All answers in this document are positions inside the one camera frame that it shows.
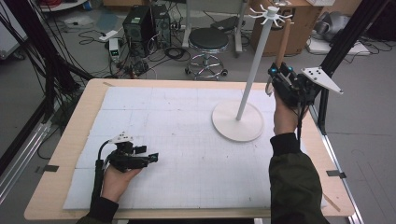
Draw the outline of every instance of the stool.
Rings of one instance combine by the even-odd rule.
[[[194,80],[198,77],[215,77],[219,81],[219,75],[227,76],[228,71],[224,69],[221,60],[211,54],[224,51],[228,45],[228,36],[222,31],[213,28],[200,28],[191,31],[189,45],[202,54],[190,59],[185,72],[193,73]]]

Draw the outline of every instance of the floor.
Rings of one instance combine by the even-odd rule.
[[[105,21],[111,13],[104,9],[83,11],[81,9],[66,10],[56,14],[57,18],[73,17],[84,13],[94,21]],[[117,12],[112,29],[120,28],[125,13]],[[210,23],[209,17],[202,17],[202,23]],[[108,23],[95,24],[101,30]],[[63,33],[64,41],[70,53],[90,73],[99,77],[108,74],[108,52],[104,45],[92,42],[80,45],[83,38],[78,34],[85,30],[75,30]],[[375,43],[381,49],[389,47],[383,43]],[[229,71],[227,77],[220,81],[244,82],[248,77],[254,50],[251,46],[244,47],[244,52],[238,58],[234,57],[232,48],[219,57],[224,61]],[[299,70],[303,67],[318,66],[325,56],[313,55],[304,50],[301,54],[285,58],[285,62]],[[396,119],[394,111],[396,101],[391,100],[396,95],[396,79],[393,77],[396,64],[396,49],[380,51],[379,54],[352,58],[347,56],[336,70],[333,80],[345,91],[338,96],[330,95],[327,112],[326,129],[332,143],[332,148],[346,173],[347,183],[365,223],[392,224],[396,223],[396,138],[394,136]],[[273,57],[264,57],[260,63],[256,82],[265,82],[266,70],[274,61]],[[154,66],[158,62],[148,62]],[[192,76],[184,72],[186,63],[167,61],[157,65],[140,78],[192,80]],[[0,62],[0,142],[3,155],[21,127],[35,111],[43,99],[37,77],[29,60],[16,60],[9,57]],[[61,136],[60,131],[46,141],[40,148],[42,157],[50,157]],[[73,221],[28,221],[23,217],[26,205],[35,190],[42,174],[42,167],[48,163],[37,154],[29,161],[6,199],[0,204],[2,223],[75,223]],[[329,217],[331,223],[347,223],[343,218]]]

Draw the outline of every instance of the green jacket sleeve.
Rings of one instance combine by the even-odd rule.
[[[322,188],[318,172],[301,150],[294,133],[271,138],[271,223],[326,224],[320,202]]]
[[[90,213],[82,217],[77,224],[111,224],[117,209],[117,203],[100,197],[93,203]]]

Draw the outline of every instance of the black stool seat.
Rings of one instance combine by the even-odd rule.
[[[198,49],[222,49],[228,44],[228,36],[213,28],[200,28],[191,31],[190,43]]]

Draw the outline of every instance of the human hand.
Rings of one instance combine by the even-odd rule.
[[[280,96],[274,91],[276,109],[274,113],[274,133],[294,133],[298,124],[297,112],[288,108]]]
[[[138,175],[142,169],[133,169],[125,173],[109,165],[105,171],[103,181],[102,197],[117,203],[120,196],[128,188],[132,178]]]

